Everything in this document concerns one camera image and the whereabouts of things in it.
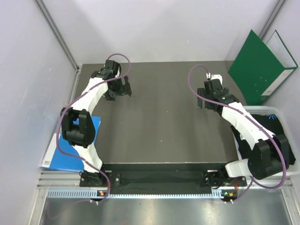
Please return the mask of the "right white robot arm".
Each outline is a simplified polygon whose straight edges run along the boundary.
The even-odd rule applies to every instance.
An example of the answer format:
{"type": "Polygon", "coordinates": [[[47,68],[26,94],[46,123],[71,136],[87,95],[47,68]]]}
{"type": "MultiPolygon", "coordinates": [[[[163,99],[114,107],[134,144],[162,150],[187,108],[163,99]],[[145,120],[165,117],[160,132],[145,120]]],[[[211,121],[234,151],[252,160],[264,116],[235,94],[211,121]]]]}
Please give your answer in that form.
{"type": "Polygon", "coordinates": [[[262,180],[277,173],[286,176],[289,168],[289,142],[284,134],[275,134],[263,127],[246,111],[241,102],[222,86],[220,79],[210,78],[198,88],[197,95],[205,108],[217,112],[240,134],[250,147],[245,159],[227,163],[219,173],[223,185],[231,185],[236,177],[251,176],[262,180]]]}

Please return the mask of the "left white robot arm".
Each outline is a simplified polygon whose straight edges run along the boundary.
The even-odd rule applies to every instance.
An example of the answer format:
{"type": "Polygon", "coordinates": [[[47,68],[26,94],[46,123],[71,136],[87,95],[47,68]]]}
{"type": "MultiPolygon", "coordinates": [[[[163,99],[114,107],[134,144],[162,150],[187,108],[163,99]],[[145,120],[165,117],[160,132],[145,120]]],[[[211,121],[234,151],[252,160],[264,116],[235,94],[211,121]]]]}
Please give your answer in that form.
{"type": "Polygon", "coordinates": [[[131,94],[128,76],[121,74],[120,64],[108,60],[103,68],[92,73],[82,94],[62,108],[58,128],[62,138],[77,151],[72,156],[83,163],[80,183],[82,187],[97,187],[108,183],[103,161],[94,144],[96,128],[92,121],[92,112],[101,98],[115,100],[116,96],[131,94]]]}

